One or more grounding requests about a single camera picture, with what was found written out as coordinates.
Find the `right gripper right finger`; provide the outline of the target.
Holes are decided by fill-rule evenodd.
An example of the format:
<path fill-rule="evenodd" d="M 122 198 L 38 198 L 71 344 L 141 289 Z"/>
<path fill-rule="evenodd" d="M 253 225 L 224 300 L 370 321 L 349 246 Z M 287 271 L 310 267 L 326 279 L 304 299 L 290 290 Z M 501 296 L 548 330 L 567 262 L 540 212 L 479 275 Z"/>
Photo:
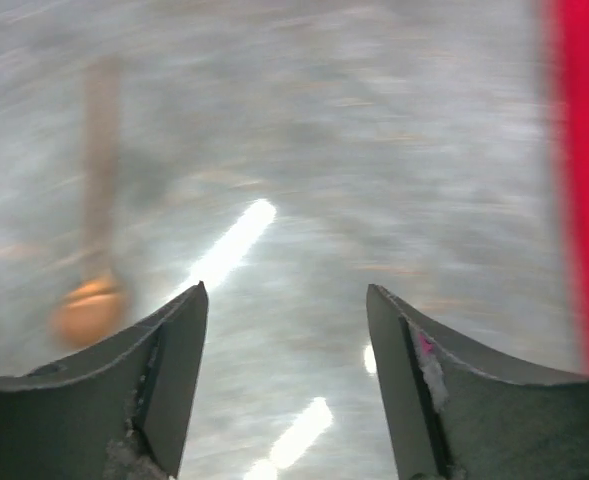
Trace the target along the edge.
<path fill-rule="evenodd" d="M 589 479 L 589 377 L 490 348 L 379 285 L 366 295 L 402 479 Z"/>

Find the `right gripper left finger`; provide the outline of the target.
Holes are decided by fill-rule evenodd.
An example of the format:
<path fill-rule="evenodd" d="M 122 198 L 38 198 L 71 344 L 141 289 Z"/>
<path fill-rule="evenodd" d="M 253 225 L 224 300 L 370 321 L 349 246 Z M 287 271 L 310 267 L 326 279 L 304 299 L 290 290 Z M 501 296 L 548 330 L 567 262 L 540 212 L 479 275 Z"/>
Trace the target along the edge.
<path fill-rule="evenodd" d="M 198 283 L 89 348 L 0 377 L 0 479 L 177 476 L 207 314 Z"/>

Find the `wooden spoon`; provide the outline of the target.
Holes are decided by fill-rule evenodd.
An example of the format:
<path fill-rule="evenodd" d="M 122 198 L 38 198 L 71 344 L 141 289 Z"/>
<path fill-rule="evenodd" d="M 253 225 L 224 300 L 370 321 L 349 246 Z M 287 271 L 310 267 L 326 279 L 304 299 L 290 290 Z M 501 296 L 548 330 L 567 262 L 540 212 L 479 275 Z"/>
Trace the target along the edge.
<path fill-rule="evenodd" d="M 85 157 L 82 281 L 52 315 L 61 341 L 81 349 L 113 334 L 124 318 L 127 293 L 114 271 L 113 233 L 120 148 L 121 62 L 92 62 L 84 76 Z"/>

